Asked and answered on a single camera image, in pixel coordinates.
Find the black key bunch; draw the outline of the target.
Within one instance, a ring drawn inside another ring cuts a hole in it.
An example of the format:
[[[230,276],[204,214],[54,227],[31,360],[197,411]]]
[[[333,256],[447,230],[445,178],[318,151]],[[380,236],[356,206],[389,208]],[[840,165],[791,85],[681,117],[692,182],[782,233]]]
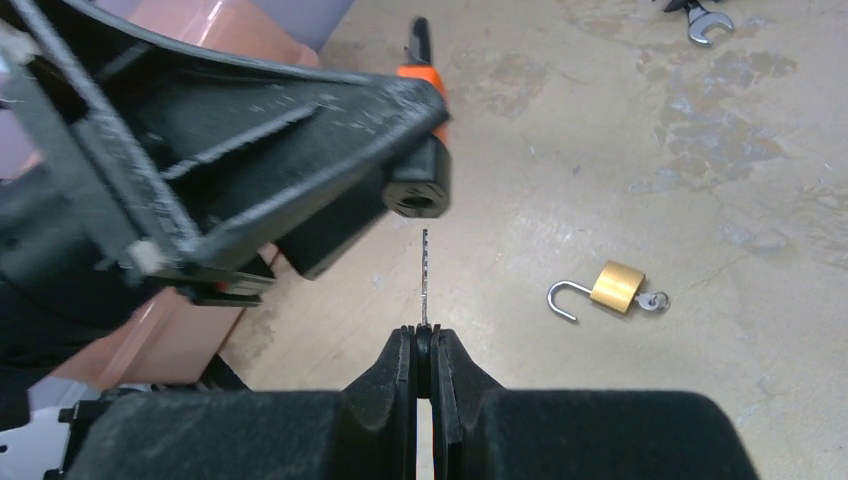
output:
[[[428,229],[422,230],[421,256],[421,320],[416,327],[416,363],[417,363],[417,395],[420,399],[431,397],[431,359],[430,346],[432,327],[428,317]]]

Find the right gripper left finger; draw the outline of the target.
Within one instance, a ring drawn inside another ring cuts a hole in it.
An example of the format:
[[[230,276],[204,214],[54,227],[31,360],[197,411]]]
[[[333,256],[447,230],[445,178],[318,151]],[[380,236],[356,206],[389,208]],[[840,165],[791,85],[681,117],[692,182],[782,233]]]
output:
[[[413,330],[339,391],[134,393],[73,420],[69,479],[411,479]]]

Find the orange black padlock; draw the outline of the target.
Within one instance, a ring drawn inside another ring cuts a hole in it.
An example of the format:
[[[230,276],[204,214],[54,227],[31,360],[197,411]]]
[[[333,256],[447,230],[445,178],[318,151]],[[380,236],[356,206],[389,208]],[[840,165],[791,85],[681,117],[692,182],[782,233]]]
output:
[[[451,203],[452,159],[447,125],[351,187],[275,242],[302,277],[313,280],[385,215],[437,218]]]

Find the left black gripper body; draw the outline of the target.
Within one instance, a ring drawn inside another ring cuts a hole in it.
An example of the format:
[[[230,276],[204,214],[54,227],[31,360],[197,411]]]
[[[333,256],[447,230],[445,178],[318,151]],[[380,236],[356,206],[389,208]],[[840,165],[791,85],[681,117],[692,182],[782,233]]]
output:
[[[1,18],[9,63],[35,50]],[[253,306],[275,276],[260,247],[235,270],[135,277],[106,258],[41,159],[1,187],[1,387],[23,391],[173,289],[201,306]]]

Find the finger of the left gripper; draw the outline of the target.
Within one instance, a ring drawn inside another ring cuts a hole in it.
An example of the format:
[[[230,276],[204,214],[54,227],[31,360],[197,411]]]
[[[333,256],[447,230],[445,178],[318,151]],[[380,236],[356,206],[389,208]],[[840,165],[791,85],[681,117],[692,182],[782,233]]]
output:
[[[5,1],[1,18],[35,47],[6,105],[135,277],[243,266],[448,118],[423,80],[217,52],[89,1]]]

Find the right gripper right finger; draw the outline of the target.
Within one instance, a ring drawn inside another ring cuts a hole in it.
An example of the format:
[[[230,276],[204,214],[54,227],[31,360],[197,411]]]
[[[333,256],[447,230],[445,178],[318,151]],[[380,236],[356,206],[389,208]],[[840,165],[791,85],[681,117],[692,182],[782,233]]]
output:
[[[684,391],[511,390],[435,330],[438,479],[755,479],[715,402]]]

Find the brass padlock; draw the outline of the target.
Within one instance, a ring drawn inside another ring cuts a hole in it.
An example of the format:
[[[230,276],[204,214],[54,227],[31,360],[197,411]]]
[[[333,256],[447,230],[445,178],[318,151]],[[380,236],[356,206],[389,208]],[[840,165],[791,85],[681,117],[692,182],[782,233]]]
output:
[[[556,303],[556,296],[561,291],[572,290],[583,294],[598,305],[624,314],[634,303],[645,279],[646,274],[643,271],[609,260],[591,288],[572,280],[560,280],[553,283],[547,292],[547,305],[559,317],[577,324],[578,318]]]

